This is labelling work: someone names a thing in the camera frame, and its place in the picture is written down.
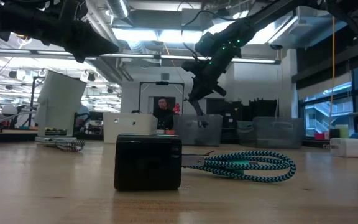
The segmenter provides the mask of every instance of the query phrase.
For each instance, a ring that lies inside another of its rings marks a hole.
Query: ceiling
[[[230,14],[227,16],[228,18],[237,18],[253,15],[270,3],[268,0],[191,0],[183,3],[169,0],[128,0],[127,2],[130,7],[129,16],[123,19],[112,19],[112,12],[110,12],[106,0],[87,0],[89,9],[87,20],[103,37],[118,44],[123,52],[171,55],[190,55],[190,52],[181,43],[180,29],[200,9],[217,12],[218,9],[225,8]],[[186,28],[184,39],[189,47],[193,48],[194,43],[198,41],[203,32],[207,30],[218,32],[229,23],[203,15]],[[337,30],[344,26],[342,22],[338,22],[336,25]],[[278,30],[283,30],[283,32],[278,35]],[[286,48],[309,47],[329,36],[330,30],[331,16],[327,12],[299,7],[295,14],[289,12],[286,16],[260,30],[250,44],[242,48],[242,57],[276,60],[279,59],[277,52],[272,50],[268,44],[280,44]],[[0,39],[0,48],[64,51],[61,47],[46,46],[35,39],[26,42],[15,34],[11,34],[8,42]],[[118,101],[121,100],[119,86],[122,82],[155,82],[161,80],[162,73],[168,73],[170,82],[184,82],[191,85],[192,74],[185,72],[180,67],[182,63],[183,61],[179,60],[96,58],[81,64],[72,58],[65,60],[53,57],[13,58],[11,60],[9,55],[2,55],[0,56],[0,69],[5,65],[6,69],[0,72],[0,92],[4,92],[3,94],[23,93],[21,98],[26,101],[29,99],[28,93],[32,76],[42,73],[44,70],[53,70],[88,82],[83,103],[92,110],[119,111]],[[27,79],[10,78],[11,70],[24,72]],[[94,82],[88,81],[89,73],[95,74]],[[7,90],[7,84],[14,84],[14,88]],[[107,94],[108,86],[114,87],[113,94]],[[4,95],[3,98],[9,101],[15,100],[17,97]],[[0,100],[0,104],[3,105],[4,102],[5,100]]]

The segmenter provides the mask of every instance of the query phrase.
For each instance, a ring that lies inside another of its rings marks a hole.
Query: black equipment
[[[193,105],[198,116],[204,115],[198,104],[200,99],[213,91],[222,96],[226,95],[226,91],[218,85],[218,78],[226,72],[226,68],[235,56],[241,57],[240,47],[252,40],[259,30],[298,6],[327,10],[333,16],[346,22],[358,35],[358,0],[275,0],[259,12],[237,19],[219,33],[207,32],[195,45],[195,50],[210,59],[197,59],[196,52],[189,48],[193,52],[195,61],[185,62],[182,65],[183,69],[195,75],[188,101]]]
[[[178,136],[120,134],[116,144],[114,187],[127,190],[176,190],[181,182]]]
[[[11,32],[34,38],[43,44],[64,47],[77,62],[86,57],[111,54],[119,47],[96,33],[90,23],[81,21],[88,9],[85,0],[2,0],[0,38],[8,41]]]

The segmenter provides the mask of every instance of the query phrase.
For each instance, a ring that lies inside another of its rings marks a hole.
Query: white panel
[[[298,90],[299,99],[302,100],[308,96],[313,96],[315,94],[321,93],[326,90],[330,90],[332,87],[342,85],[344,83],[350,82],[351,74],[346,73],[334,79],[334,86],[332,79],[317,83],[315,85],[308,86]]]

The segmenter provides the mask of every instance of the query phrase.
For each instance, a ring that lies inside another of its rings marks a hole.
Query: wooden table
[[[114,145],[90,142],[82,153],[70,153],[0,144],[0,223],[358,223],[358,159],[333,158],[322,149],[277,151],[297,164],[285,182],[183,169],[178,191],[123,193],[114,190]]]

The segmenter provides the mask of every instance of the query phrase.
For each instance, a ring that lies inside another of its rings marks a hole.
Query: black case
[[[117,190],[176,190],[180,182],[179,136],[118,135],[114,171],[114,187]]]

